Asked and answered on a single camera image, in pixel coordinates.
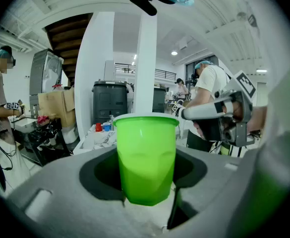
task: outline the wooden stairs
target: wooden stairs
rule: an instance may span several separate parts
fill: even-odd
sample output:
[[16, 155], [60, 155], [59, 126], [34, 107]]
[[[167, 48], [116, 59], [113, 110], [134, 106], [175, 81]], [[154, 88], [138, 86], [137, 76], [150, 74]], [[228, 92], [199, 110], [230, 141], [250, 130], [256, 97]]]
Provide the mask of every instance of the wooden stairs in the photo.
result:
[[64, 59], [62, 68], [70, 86], [74, 84], [77, 57], [92, 15], [92, 13], [77, 15], [46, 26], [54, 53]]

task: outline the robotic arm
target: robotic arm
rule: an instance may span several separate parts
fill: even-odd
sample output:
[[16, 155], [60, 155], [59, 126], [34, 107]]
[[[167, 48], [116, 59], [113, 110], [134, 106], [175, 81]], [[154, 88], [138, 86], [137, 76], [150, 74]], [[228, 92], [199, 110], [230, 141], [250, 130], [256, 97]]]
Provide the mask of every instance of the robotic arm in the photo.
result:
[[[233, 146], [242, 147], [254, 143], [247, 135], [247, 123], [252, 116], [252, 98], [256, 88], [246, 74], [237, 73], [224, 89], [215, 93], [215, 101], [183, 110], [182, 118], [196, 121], [208, 141], [224, 141]], [[243, 107], [242, 120], [233, 117], [233, 102]]]

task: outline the green plastic cup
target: green plastic cup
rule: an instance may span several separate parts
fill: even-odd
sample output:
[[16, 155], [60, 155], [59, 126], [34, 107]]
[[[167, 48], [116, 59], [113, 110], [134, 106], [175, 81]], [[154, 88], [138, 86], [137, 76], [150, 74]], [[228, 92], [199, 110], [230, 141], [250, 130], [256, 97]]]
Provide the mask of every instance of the green plastic cup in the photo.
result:
[[153, 206], [170, 193], [174, 176], [175, 117], [162, 113], [117, 117], [121, 186], [133, 204]]

